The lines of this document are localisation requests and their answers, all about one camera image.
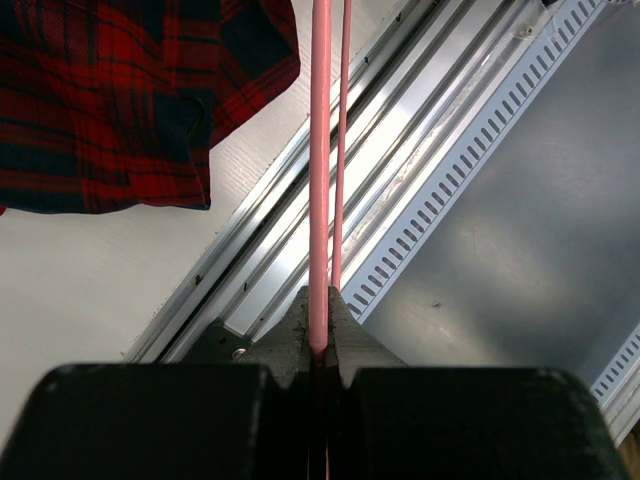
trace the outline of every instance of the pink rod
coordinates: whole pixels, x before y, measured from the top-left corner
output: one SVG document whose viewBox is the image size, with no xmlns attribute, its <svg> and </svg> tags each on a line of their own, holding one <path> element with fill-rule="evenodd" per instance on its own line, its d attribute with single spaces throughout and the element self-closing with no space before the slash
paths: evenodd
<svg viewBox="0 0 640 480">
<path fill-rule="evenodd" d="M 336 213 L 333 221 L 331 284 L 340 290 L 342 275 L 342 222 L 344 220 L 344 161 L 347 134 L 347 94 L 349 93 L 349 47 L 351 43 L 351 0 L 344 0 L 342 18 L 342 59 L 340 68 L 340 116 L 338 121 L 338 169 L 336 172 Z"/>
<path fill-rule="evenodd" d="M 329 339 L 329 90 L 331 0 L 314 0 L 311 28 L 309 345 L 322 361 Z"/>
</svg>

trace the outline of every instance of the white surface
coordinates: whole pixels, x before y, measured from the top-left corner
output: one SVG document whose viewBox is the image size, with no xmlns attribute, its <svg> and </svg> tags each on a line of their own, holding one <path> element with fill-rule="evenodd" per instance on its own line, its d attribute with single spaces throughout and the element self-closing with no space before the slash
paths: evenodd
<svg viewBox="0 0 640 480">
<path fill-rule="evenodd" d="M 352 57 L 396 2 L 354 0 Z M 293 4 L 301 76 L 212 150 L 211 211 L 140 206 L 100 217 L 11 210 L 0 217 L 0 446 L 46 371 L 122 357 L 306 119 L 311 1 Z M 342 2 L 334 4 L 333 80 L 342 26 Z"/>
</svg>

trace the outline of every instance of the black plastic part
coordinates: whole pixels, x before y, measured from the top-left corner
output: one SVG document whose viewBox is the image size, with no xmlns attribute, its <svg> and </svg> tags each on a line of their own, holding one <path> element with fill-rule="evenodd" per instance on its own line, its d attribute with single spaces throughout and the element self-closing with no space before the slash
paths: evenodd
<svg viewBox="0 0 640 480">
<path fill-rule="evenodd" d="M 304 478 L 288 398 L 257 365 L 59 368 L 29 399 L 0 478 Z"/>
<path fill-rule="evenodd" d="M 366 369 L 332 479 L 627 478 L 590 393 L 551 370 Z"/>
<path fill-rule="evenodd" d="M 211 323 L 186 353 L 181 363 L 189 365 L 208 365 L 228 363 L 234 352 L 246 350 L 251 342 L 224 328 L 222 320 Z"/>
</svg>

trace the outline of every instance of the plaid fabric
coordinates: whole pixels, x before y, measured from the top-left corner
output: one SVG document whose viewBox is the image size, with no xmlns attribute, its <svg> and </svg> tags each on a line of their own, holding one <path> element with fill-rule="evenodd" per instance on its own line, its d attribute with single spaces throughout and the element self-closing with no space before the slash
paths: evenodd
<svg viewBox="0 0 640 480">
<path fill-rule="evenodd" d="M 208 209 L 209 149 L 299 69 L 289 0 L 0 0 L 0 205 Z"/>
</svg>

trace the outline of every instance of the screw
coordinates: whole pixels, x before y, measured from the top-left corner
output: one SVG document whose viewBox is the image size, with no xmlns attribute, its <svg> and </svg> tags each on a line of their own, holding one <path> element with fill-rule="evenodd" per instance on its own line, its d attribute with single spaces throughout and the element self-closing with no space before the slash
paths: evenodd
<svg viewBox="0 0 640 480">
<path fill-rule="evenodd" d="M 246 352 L 246 350 L 244 348 L 239 348 L 238 350 L 236 350 L 235 352 L 233 352 L 231 354 L 231 360 L 235 360 L 240 355 L 242 355 L 244 352 Z"/>
</svg>

